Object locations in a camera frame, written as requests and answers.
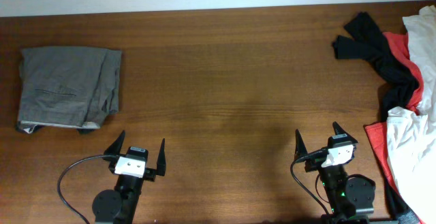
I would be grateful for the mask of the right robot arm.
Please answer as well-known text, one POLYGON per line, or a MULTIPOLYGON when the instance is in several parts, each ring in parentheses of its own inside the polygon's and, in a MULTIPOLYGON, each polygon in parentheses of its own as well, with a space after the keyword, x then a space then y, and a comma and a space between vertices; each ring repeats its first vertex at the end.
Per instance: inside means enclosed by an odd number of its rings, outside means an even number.
POLYGON ((369 223, 369 215, 374 213, 373 202, 376 184, 361 174, 349 175, 344 166, 354 159, 358 141, 338 123, 332 124, 334 135, 328 144, 313 152, 308 152, 299 130, 295 131, 296 146, 290 173, 324 210, 323 223, 369 223), (303 163, 305 172, 318 172, 328 198, 329 207, 315 196, 295 175, 294 166, 303 163))

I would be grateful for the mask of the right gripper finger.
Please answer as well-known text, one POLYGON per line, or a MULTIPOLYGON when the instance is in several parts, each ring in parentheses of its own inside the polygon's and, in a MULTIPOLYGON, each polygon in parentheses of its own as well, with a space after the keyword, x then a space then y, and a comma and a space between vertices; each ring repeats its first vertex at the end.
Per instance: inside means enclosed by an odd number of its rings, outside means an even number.
POLYGON ((308 152, 298 129, 295 130, 295 138, 296 138, 296 146, 295 146, 294 160, 295 161, 305 160, 308 155, 308 152))
POLYGON ((332 136, 332 145, 355 145, 358 143, 357 139, 346 132, 338 122, 333 122, 332 127, 334 135, 332 136))

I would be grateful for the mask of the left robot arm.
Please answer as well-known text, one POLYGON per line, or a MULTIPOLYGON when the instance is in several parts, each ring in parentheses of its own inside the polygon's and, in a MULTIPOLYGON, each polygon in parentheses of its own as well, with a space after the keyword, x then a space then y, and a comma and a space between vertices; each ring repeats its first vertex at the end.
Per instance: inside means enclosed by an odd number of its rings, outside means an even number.
POLYGON ((157 176, 166 174, 165 142, 162 141, 156 168, 147 167, 149 152, 140 147, 130 146, 121 153, 125 132, 104 151, 109 162, 108 169, 118 176, 113 189, 97 194, 92 204, 96 223, 131 224, 134 220, 142 186, 145 181, 153 182, 157 176))

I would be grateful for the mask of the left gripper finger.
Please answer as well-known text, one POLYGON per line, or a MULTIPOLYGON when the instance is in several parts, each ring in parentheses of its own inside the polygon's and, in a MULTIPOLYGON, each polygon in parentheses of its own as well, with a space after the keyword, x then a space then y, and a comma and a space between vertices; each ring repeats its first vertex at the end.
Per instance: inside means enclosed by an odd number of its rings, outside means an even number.
POLYGON ((122 131, 118 138, 104 151, 104 155, 118 156, 121 152, 125 139, 125 131, 122 131))
POLYGON ((156 172, 157 172, 156 173, 157 176, 165 176, 166 175, 165 139, 162 140, 161 146, 159 149, 156 172))

